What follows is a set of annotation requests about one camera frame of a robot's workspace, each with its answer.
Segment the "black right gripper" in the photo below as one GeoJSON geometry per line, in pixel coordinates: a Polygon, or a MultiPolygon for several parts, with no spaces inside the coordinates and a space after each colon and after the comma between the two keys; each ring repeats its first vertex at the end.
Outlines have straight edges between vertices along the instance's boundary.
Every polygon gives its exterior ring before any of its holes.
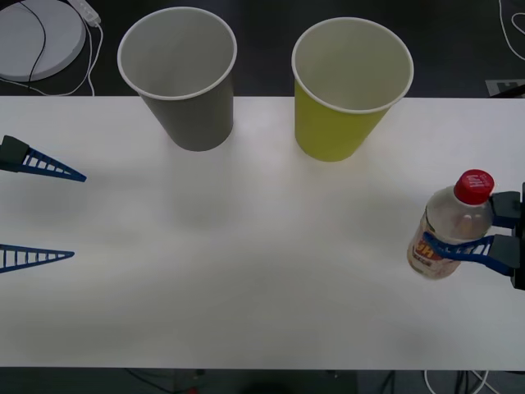
{"type": "Polygon", "coordinates": [[[524,193],[505,191],[490,197],[494,227],[514,227],[513,236],[492,235],[453,245],[438,240],[429,232],[423,239],[443,259],[479,263],[503,276],[512,276],[516,290],[524,289],[524,193]]]}

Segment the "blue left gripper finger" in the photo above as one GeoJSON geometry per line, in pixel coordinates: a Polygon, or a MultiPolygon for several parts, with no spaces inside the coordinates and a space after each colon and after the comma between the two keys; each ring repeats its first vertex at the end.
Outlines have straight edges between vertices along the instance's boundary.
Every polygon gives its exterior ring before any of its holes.
{"type": "Polygon", "coordinates": [[[73,251],[1,244],[1,273],[55,263],[75,256],[73,251]]]}
{"type": "Polygon", "coordinates": [[[72,167],[31,148],[17,138],[4,135],[1,143],[1,170],[50,176],[85,182],[87,177],[72,167]]]}

